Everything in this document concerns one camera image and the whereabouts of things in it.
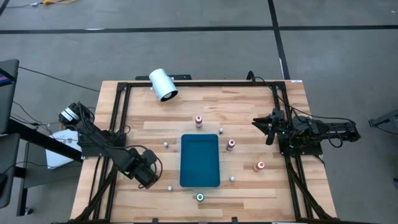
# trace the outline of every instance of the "blue plastic tray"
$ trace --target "blue plastic tray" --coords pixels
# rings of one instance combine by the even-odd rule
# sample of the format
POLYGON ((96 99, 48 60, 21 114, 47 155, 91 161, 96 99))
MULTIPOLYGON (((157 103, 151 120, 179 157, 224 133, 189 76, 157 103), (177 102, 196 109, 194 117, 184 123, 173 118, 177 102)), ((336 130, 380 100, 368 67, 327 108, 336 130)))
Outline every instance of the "blue plastic tray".
POLYGON ((220 186, 220 159, 216 134, 181 137, 181 187, 220 186))

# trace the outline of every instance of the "black metal frame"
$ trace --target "black metal frame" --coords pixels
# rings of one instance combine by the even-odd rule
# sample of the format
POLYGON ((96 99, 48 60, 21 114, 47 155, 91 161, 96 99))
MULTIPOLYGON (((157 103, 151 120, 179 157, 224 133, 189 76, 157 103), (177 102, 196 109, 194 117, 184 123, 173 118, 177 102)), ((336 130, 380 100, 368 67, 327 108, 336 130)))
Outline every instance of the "black metal frame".
POLYGON ((14 121, 13 119, 9 119, 7 131, 5 133, 18 133, 21 135, 21 138, 23 140, 26 140, 38 146, 42 146, 45 149, 48 149, 67 158, 73 159, 74 161, 83 163, 80 151, 77 151, 76 149, 67 146, 64 143, 59 142, 54 138, 46 136, 45 134, 38 132, 36 129, 29 128, 18 121, 14 121))
MULTIPOLYGON (((279 98, 278 98, 278 90, 282 93, 282 98, 284 100, 284 106, 285 106, 285 111, 287 112, 287 119, 291 119, 291 114, 288 112, 290 111, 289 108, 289 99, 287 96, 287 90, 286 90, 286 85, 285 81, 273 81, 273 82, 257 82, 255 79, 254 74, 252 71, 250 71, 247 75, 247 81, 223 81, 223 82, 196 82, 196 81, 191 81, 191 82, 186 82, 186 81, 174 81, 174 84, 176 87, 180 86, 264 86, 264 87, 270 87, 272 90, 272 95, 274 99, 274 104, 275 108, 280 109, 280 103, 279 103, 279 98)), ((144 83, 118 83, 117 91, 116 91, 116 97, 114 101, 114 106, 113 106, 113 112, 112 112, 112 117, 111 117, 111 124, 110 124, 110 130, 115 129, 115 124, 116 124, 116 115, 118 113, 118 108, 120 104, 120 96, 122 91, 125 91, 124 95, 124 103, 123 103, 123 108, 122 108, 122 113, 121 113, 121 122, 120 122, 120 127, 119 130, 124 127, 126 124, 126 115, 127 115, 127 110, 128 110, 128 104, 130 100, 130 93, 131 93, 131 88, 133 87, 150 87, 152 86, 151 82, 144 82, 144 83)), ((311 193, 307 189, 307 184, 305 181, 305 175, 304 175, 304 169, 301 161, 300 155, 295 157, 296 165, 297 165, 297 170, 298 174, 293 168, 292 161, 290 158, 289 153, 289 146, 286 144, 286 142, 282 142, 279 140, 279 147, 280 147, 280 153, 282 156, 284 156, 285 163, 286 163, 286 169, 287 169, 287 176, 289 180, 289 187, 290 187, 290 193, 292 196, 292 203, 293 203, 293 208, 294 208, 294 215, 296 222, 304 222, 304 223, 341 223, 341 224, 354 224, 354 223, 359 223, 359 222, 345 222, 341 221, 338 218, 332 218, 329 216, 322 208, 319 206, 317 201, 312 197, 311 193), (300 189, 300 191, 303 194, 304 197, 304 203, 305 203, 305 209, 307 213, 306 218, 301 217, 300 213, 300 206, 299 206, 299 199, 297 197, 297 191, 296 191, 296 186, 300 189), (315 213, 321 218, 321 219, 314 219, 312 211, 315 211, 315 213)), ((108 163, 106 166, 103 166, 103 170, 101 171, 101 177, 100 180, 105 179, 105 175, 108 172, 108 163)), ((112 181, 110 187, 109 187, 109 195, 108 195, 108 201, 106 204, 106 211, 105 211, 105 220, 110 221, 111 218, 111 211, 112 211, 112 204, 113 204, 113 198, 114 198, 114 191, 115 191, 115 186, 116 186, 116 178, 112 181)), ((93 219, 97 220, 98 214, 99 214, 99 208, 100 205, 98 205, 98 212, 95 213, 93 219)))

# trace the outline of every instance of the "wooden table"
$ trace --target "wooden table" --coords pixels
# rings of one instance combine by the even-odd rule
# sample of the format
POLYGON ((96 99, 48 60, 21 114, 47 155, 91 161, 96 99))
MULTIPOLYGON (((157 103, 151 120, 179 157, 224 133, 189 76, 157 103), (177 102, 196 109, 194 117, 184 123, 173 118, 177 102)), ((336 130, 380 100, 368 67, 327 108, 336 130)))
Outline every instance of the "wooden table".
MULTIPOLYGON (((103 82, 96 107, 95 124, 108 129, 114 104, 117 82, 103 82)), ((309 112, 302 82, 286 81, 290 104, 309 112)), ((143 144, 162 160, 162 178, 150 189, 138 189, 138 182, 119 173, 116 184, 112 222, 240 222, 294 221, 289 183, 284 158, 277 141, 265 145, 266 137, 255 128, 253 118, 268 115, 273 107, 270 89, 259 87, 178 87, 179 94, 161 103, 149 87, 133 87, 130 95, 126 124, 131 127, 127 144, 143 144), (194 117, 202 115, 203 127, 195 128, 194 117), (219 134, 221 185, 218 188, 182 188, 179 183, 180 141, 186 133, 219 134), (226 151, 228 140, 234 139, 233 151, 226 151), (253 172, 258 161, 265 169, 253 172), (197 202, 197 193, 205 200, 197 202)), ((87 206, 96 158, 86 159, 81 170, 71 218, 87 206)), ((335 216, 323 164, 313 156, 302 156, 308 189, 325 209, 335 216)), ((301 192, 298 191, 302 216, 305 217, 301 192)), ((104 195, 101 206, 105 210, 104 195)))

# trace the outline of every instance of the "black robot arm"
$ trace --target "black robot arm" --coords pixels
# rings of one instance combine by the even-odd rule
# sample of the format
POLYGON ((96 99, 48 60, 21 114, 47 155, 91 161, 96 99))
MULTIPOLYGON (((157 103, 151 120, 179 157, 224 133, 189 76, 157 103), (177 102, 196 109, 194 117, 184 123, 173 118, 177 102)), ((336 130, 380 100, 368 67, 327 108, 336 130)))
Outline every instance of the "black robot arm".
POLYGON ((279 142, 287 144, 293 156, 295 154, 321 154, 320 142, 324 139, 329 140, 334 147, 341 147, 343 141, 355 142, 361 138, 353 121, 325 123, 304 116, 295 116, 291 120, 286 120, 284 112, 277 109, 273 109, 269 116, 254 118, 253 121, 252 124, 267 135, 267 145, 274 142, 275 134, 277 134, 279 142), (338 139, 339 145, 334 144, 332 139, 338 139))
POLYGON ((72 103, 58 117, 66 128, 79 132, 78 144, 83 151, 96 150, 110 157, 118 171, 130 179, 136 178, 147 189, 159 179, 151 169, 157 160, 153 151, 143 146, 135 146, 145 149, 142 154, 133 146, 125 150, 126 134, 100 130, 93 124, 92 112, 80 102, 72 103))

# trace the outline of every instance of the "concrete floor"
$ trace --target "concrete floor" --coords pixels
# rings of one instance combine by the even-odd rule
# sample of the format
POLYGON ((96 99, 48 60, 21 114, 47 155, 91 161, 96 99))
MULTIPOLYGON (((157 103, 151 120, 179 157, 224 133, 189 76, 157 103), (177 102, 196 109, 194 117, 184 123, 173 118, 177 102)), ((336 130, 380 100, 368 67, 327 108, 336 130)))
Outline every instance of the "concrete floor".
MULTIPOLYGON (((11 1, 9 6, 31 3, 11 1)), ((398 24, 396 1, 275 1, 281 26, 398 24)), ((168 26, 270 26, 267 1, 82 0, 64 6, 6 9, 5 29, 86 29, 168 26)), ((362 139, 340 149, 323 144, 326 171, 343 220, 396 223, 398 138, 368 119, 398 108, 398 30, 283 31, 291 79, 303 80, 313 114, 355 120, 362 139)), ((133 80, 162 67, 194 79, 265 79, 282 73, 273 31, 140 34, 0 35, 0 60, 99 89, 103 80, 133 80)), ((57 120, 71 102, 95 106, 98 94, 24 70, 15 101, 43 122, 57 120)), ((18 108, 13 112, 23 116, 18 108)), ((22 159, 23 150, 19 153, 22 159)), ((15 217, 17 191, 0 223, 68 220, 77 179, 30 189, 35 213, 15 217)))

